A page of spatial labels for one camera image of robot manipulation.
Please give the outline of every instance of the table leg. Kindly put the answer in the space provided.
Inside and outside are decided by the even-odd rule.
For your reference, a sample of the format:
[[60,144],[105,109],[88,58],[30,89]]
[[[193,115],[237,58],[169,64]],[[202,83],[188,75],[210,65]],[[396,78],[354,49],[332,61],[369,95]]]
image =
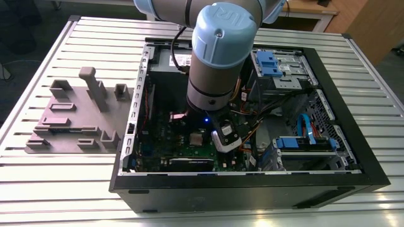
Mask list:
[[156,18],[152,14],[146,14],[145,16],[146,16],[146,20],[156,21]]
[[313,32],[324,32],[332,18],[333,15],[322,15],[321,19],[317,21]]

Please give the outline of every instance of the yellow wire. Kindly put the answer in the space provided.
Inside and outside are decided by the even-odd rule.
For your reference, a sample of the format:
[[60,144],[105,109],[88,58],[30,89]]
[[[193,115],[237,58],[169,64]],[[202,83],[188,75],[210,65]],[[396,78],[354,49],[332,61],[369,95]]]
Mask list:
[[238,90],[240,90],[240,84],[241,84],[241,79],[238,78],[237,83],[236,83],[234,93],[233,93],[230,99],[228,100],[229,102],[232,102],[237,97]]
[[253,133],[254,133],[254,131],[258,129],[258,126],[260,126],[260,124],[261,123],[258,123],[258,125],[257,125],[257,127],[252,130],[252,132],[250,132],[250,134],[248,135],[248,137],[244,139],[244,141],[242,141],[242,143],[241,143],[241,145],[240,145],[240,147],[238,148],[241,148],[242,147],[242,144],[248,141],[248,139],[250,138],[250,136],[253,135]]

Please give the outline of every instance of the label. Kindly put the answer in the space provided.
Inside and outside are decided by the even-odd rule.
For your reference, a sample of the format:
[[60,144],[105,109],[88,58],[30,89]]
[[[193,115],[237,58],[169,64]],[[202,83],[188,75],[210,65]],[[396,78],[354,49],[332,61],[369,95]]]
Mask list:
[[257,164],[257,160],[254,160],[253,156],[249,157],[249,162],[253,166]]
[[245,102],[246,101],[246,93],[241,92],[241,100]]
[[[180,66],[190,65],[190,56],[190,54],[176,54],[176,60]],[[169,56],[169,66],[176,66],[174,62],[172,61],[172,55]]]
[[250,144],[244,143],[244,144],[242,144],[242,148],[244,148],[244,149],[250,149]]
[[268,144],[265,142],[261,143],[260,149],[265,149],[268,147]]
[[332,11],[322,11],[322,13],[336,14],[336,12],[332,12]]
[[284,70],[284,71],[289,71],[289,70],[290,70],[290,68],[289,68],[289,67],[286,67],[286,66],[281,66],[281,65],[278,66],[278,69],[280,69],[280,70]]

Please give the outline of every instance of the metal slotted table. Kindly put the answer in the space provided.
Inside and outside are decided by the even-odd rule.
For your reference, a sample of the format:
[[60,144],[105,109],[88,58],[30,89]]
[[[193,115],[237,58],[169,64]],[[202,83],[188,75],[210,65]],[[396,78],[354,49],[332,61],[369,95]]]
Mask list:
[[[84,86],[81,66],[105,87],[134,87],[144,39],[177,26],[70,17],[0,130],[0,224],[46,226],[392,226],[404,223],[404,108],[352,40],[340,34],[261,29],[256,43],[316,48],[392,185],[317,210],[134,214],[108,192],[114,154],[26,154],[25,142],[54,79]],[[182,38],[190,38],[185,31]]]

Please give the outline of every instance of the floor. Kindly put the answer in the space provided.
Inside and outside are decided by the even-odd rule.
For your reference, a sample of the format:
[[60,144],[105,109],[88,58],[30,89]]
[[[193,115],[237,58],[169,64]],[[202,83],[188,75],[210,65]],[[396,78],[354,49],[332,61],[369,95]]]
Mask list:
[[[145,15],[134,7],[62,2],[61,10],[54,11],[49,1],[36,0],[34,2],[42,18],[40,25],[29,27],[36,39],[36,50],[29,54],[16,55],[0,43],[0,62],[2,64],[13,62],[5,65],[13,79],[9,82],[0,80],[0,126],[70,15],[145,19]],[[0,11],[4,8],[5,4],[0,1]],[[390,52],[376,68],[393,92],[404,102],[404,57],[398,57]]]

